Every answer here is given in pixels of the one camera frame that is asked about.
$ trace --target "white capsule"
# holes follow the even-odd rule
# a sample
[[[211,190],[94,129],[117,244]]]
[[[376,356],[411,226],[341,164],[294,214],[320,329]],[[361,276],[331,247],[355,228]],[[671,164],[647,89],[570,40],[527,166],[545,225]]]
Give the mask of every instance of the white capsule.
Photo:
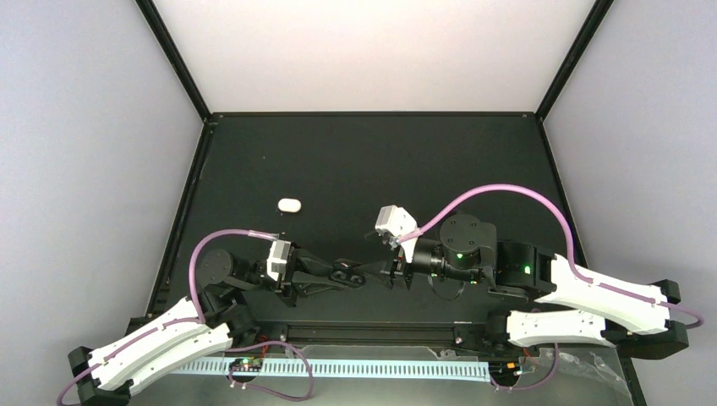
[[[296,199],[281,199],[279,200],[279,210],[285,213],[296,213],[301,210],[301,202]]]

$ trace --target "white object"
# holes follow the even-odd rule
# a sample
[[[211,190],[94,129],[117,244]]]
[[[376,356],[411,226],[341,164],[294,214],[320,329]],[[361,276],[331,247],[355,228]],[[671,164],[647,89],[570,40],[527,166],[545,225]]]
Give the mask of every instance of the white object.
[[[229,327],[225,323],[160,354],[132,375],[133,385],[129,387],[129,393],[134,396],[142,392],[152,382],[189,361],[230,348],[232,339],[228,334]]]
[[[615,347],[600,332],[605,318],[582,310],[524,313],[511,311],[506,324],[508,341],[518,347],[545,343],[582,343]]]
[[[390,237],[398,238],[408,233],[411,233],[418,224],[416,219],[413,218],[408,211],[403,207],[396,205],[383,206],[379,211],[379,216],[376,218],[375,230],[378,234],[383,235],[389,233]],[[391,242],[391,246],[396,248],[397,245]],[[403,247],[403,254],[406,256],[406,262],[413,262],[413,252],[416,249],[416,239],[410,239],[401,244]]]
[[[271,243],[269,256],[266,258],[266,275],[271,279],[278,281],[279,276],[286,273],[290,249],[289,241],[278,239]]]
[[[296,213],[301,210],[301,201],[297,199],[281,199],[279,200],[279,210],[285,213]]]
[[[605,319],[624,326],[629,332],[637,334],[656,334],[667,330],[665,321],[670,319],[670,311],[667,308],[599,288],[598,284],[606,283],[628,292],[653,298],[658,303],[666,302],[667,298],[662,294],[660,288],[624,282],[581,266],[578,266],[577,269],[585,277],[593,278],[593,284],[576,278],[570,270],[567,259],[556,255],[550,265],[550,278],[551,282],[557,285],[557,290],[535,301],[564,305],[594,315],[601,315]]]
[[[140,327],[132,334],[105,347],[95,349],[90,353],[90,365],[103,362],[106,356],[134,337],[155,327],[159,329],[159,331],[153,332],[149,336],[127,347],[124,351],[117,354],[116,357],[107,361],[106,365],[102,365],[92,371],[92,378],[100,379],[100,389],[106,391],[117,389],[131,378],[137,370],[157,355],[168,351],[170,348],[188,338],[209,331],[210,328],[208,326],[190,321],[178,323],[167,328],[163,326],[163,324],[168,321],[195,318],[197,316],[197,310],[194,308],[191,300],[185,298],[180,300],[179,303],[174,305],[170,310],[157,317],[154,321]]]
[[[155,4],[212,112],[532,112],[594,0]]]
[[[443,379],[488,382],[488,363],[476,361],[401,361],[386,359],[307,359],[315,377]],[[234,358],[206,357],[174,371],[180,375],[226,376]],[[261,372],[242,372],[234,376],[295,376],[306,378],[301,359],[264,359]]]

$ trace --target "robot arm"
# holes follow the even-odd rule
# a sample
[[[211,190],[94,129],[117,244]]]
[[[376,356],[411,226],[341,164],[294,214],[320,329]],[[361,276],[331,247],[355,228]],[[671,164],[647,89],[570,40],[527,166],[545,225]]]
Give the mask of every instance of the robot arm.
[[[679,303],[679,288],[672,281],[638,285],[582,267],[578,270],[583,277],[578,277],[566,258],[528,244],[498,241],[494,225],[467,214],[446,218],[438,239],[433,240],[420,236],[416,220],[405,209],[386,206],[375,230],[385,243],[399,249],[392,261],[360,264],[338,259],[329,263],[273,237],[266,261],[253,266],[223,250],[206,253],[196,276],[200,291],[195,299],[201,315],[191,300],[182,299],[115,343],[94,350],[79,347],[69,354],[81,403],[124,406],[131,396],[184,363],[253,343],[259,328],[243,291],[271,291],[286,305],[295,306],[298,298],[327,290],[361,288],[367,278],[388,288],[395,282],[410,288],[416,273],[440,280],[485,281],[492,294],[573,308],[491,312],[482,341],[499,351],[508,346],[581,343],[618,347],[634,358],[662,359],[688,345],[686,327],[670,321],[668,308],[660,305]],[[262,238],[269,235],[239,231]],[[236,232],[216,232],[203,242]]]
[[[386,206],[375,224],[392,247],[400,246],[396,269],[471,283],[487,280],[493,294],[521,297],[575,310],[548,313],[494,312],[490,335],[497,343],[528,347],[539,343],[589,343],[618,346],[636,358],[661,359],[687,347],[685,326],[670,321],[659,303],[680,301],[672,281],[639,285],[578,267],[592,283],[576,277],[565,257],[528,244],[498,241],[495,226],[466,214],[441,224],[438,240],[402,240],[418,230],[403,208]],[[600,288],[607,284],[614,289]],[[650,298],[653,304],[619,291]]]

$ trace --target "white wall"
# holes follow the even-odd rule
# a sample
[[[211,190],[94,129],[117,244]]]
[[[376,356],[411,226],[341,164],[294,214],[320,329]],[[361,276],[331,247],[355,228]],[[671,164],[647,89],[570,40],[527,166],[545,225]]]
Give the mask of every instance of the white wall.
[[[156,0],[230,111],[533,111],[594,0]]]
[[[588,262],[681,285],[707,324],[637,362],[650,405],[717,397],[717,3],[615,2],[546,126]]]
[[[201,123],[134,2],[3,2],[0,30],[0,404],[54,404],[67,352],[144,312]]]

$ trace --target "white ceiling panel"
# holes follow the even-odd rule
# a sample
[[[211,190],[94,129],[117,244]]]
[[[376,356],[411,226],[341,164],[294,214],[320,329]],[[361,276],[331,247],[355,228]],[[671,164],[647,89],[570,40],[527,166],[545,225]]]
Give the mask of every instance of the white ceiling panel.
[[[210,110],[534,111],[592,0],[155,0]]]

